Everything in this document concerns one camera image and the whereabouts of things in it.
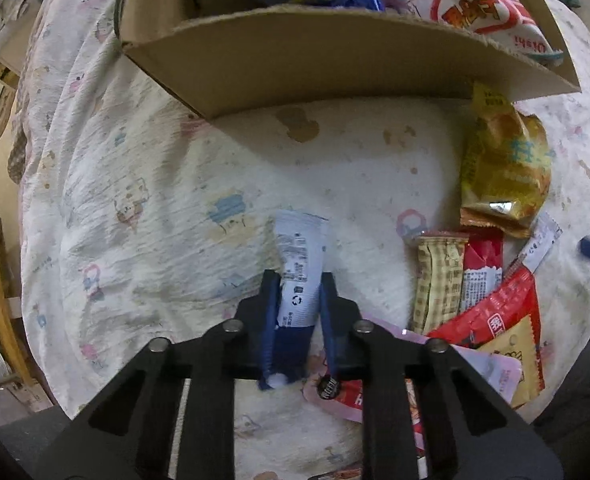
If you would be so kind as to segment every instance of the blue wrapper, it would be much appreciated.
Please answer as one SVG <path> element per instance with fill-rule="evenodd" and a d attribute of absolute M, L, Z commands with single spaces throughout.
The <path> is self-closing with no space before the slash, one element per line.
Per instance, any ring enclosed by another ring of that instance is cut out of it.
<path fill-rule="evenodd" d="M 384 12 L 385 10 L 382 0 L 346 0 L 338 5 L 347 8 L 358 7 L 360 9 L 377 10 L 379 12 Z"/>

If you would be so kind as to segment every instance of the biscuit packet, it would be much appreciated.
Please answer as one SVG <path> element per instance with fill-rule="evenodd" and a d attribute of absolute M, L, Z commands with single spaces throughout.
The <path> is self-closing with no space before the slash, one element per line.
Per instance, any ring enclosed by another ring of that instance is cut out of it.
<path fill-rule="evenodd" d="M 457 316 L 464 275 L 466 233 L 425 233 L 417 238 L 419 277 L 411 329 L 426 334 Z"/>
<path fill-rule="evenodd" d="M 476 130 L 469 136 L 460 181 L 465 226 L 499 227 L 528 238 L 550 186 L 546 131 L 482 83 L 473 86 Z"/>
<path fill-rule="evenodd" d="M 522 376 L 513 394 L 511 406 L 519 406 L 540 394 L 540 373 L 531 316 L 523 317 L 514 327 L 479 348 L 481 352 L 516 358 L 522 364 Z"/>

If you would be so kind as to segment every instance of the metal bolt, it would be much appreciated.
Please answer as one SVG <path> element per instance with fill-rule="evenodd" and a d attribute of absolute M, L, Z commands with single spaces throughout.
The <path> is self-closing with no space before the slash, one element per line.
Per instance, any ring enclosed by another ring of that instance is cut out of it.
<path fill-rule="evenodd" d="M 443 354 L 449 349 L 449 344 L 444 339 L 434 337 L 426 342 L 426 346 L 431 352 L 436 354 Z"/>
<path fill-rule="evenodd" d="M 163 352 L 170 344 L 171 342 L 165 337 L 155 337 L 149 341 L 149 350 L 151 352 Z"/>
<path fill-rule="evenodd" d="M 224 332 L 242 332 L 244 323 L 238 319 L 227 319 L 224 322 Z"/>
<path fill-rule="evenodd" d="M 375 329 L 375 325 L 368 319 L 360 319 L 359 321 L 355 321 L 353 325 L 353 330 L 358 334 L 370 334 L 373 329 Z"/>

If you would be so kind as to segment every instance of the chip bag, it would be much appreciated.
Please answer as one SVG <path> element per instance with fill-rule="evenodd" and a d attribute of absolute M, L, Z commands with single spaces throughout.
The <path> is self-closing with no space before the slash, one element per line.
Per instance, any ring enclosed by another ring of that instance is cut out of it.
<path fill-rule="evenodd" d="M 473 110 L 479 119 L 462 160 L 460 223 L 528 238 L 549 193 L 546 131 L 535 115 L 522 115 L 479 82 L 473 87 Z"/>
<path fill-rule="evenodd" d="M 563 52 L 551 48 L 519 0 L 384 1 L 401 14 L 484 34 L 543 64 L 555 66 L 563 60 Z"/>

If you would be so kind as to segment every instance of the blue gripper pad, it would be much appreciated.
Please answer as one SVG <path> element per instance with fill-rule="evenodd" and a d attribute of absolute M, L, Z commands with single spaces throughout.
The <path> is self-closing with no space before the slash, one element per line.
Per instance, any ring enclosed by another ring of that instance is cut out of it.
<path fill-rule="evenodd" d="M 262 334 L 262 377 L 258 381 L 261 390 L 272 390 L 271 385 L 277 374 L 281 375 L 280 385 L 291 384 L 306 377 L 310 339 L 315 326 L 284 327 L 277 325 L 280 304 L 279 286 L 270 296 L 266 309 L 267 318 Z"/>

